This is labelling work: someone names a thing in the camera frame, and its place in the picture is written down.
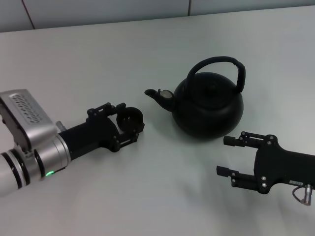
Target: kettle handle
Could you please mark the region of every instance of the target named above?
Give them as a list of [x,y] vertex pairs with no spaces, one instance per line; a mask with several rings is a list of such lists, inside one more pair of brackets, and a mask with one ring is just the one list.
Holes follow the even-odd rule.
[[242,92],[244,85],[245,85],[245,76],[246,76],[246,69],[243,64],[241,64],[237,59],[231,57],[213,57],[205,59],[195,65],[187,75],[186,83],[184,85],[184,89],[189,88],[191,81],[193,80],[195,74],[201,68],[216,62],[230,62],[237,66],[238,68],[238,76],[237,76],[237,84],[236,84],[236,92]]

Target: kettle lid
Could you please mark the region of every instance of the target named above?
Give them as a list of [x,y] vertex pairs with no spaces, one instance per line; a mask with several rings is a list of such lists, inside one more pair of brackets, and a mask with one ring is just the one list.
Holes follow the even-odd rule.
[[233,99],[236,85],[223,75],[203,72],[195,74],[189,90],[195,104],[205,109],[221,109]]

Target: kettle body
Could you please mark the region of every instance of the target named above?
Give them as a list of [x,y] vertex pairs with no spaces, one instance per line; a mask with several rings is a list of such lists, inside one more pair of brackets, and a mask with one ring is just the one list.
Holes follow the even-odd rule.
[[[196,73],[208,64],[224,61],[238,67],[237,84],[217,73]],[[245,76],[245,67],[236,59],[209,58],[194,66],[174,93],[149,89],[145,94],[172,112],[175,122],[189,135],[203,139],[218,138],[232,131],[241,120],[244,110],[241,91]]]

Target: green led light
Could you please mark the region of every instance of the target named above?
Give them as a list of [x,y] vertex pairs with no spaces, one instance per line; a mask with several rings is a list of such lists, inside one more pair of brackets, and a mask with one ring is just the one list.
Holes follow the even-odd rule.
[[46,176],[49,176],[49,175],[51,175],[51,174],[53,174],[54,173],[54,171],[50,171],[50,172],[48,172],[47,174],[46,174]]

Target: white table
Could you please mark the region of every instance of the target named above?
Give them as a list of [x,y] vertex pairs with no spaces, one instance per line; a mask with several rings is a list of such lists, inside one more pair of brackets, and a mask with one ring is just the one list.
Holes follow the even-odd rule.
[[[217,165],[253,174],[255,149],[196,141],[143,93],[174,90],[205,58],[235,57],[247,70],[245,109],[230,135],[271,133],[315,154],[314,26],[315,7],[298,7],[0,34],[1,91],[29,89],[66,127],[106,102],[139,108],[146,124],[120,152],[96,150],[0,199],[0,235],[314,235],[315,206],[293,186],[260,195],[217,176]],[[204,71],[236,81],[232,64]],[[13,147],[4,125],[0,137],[0,150]]]

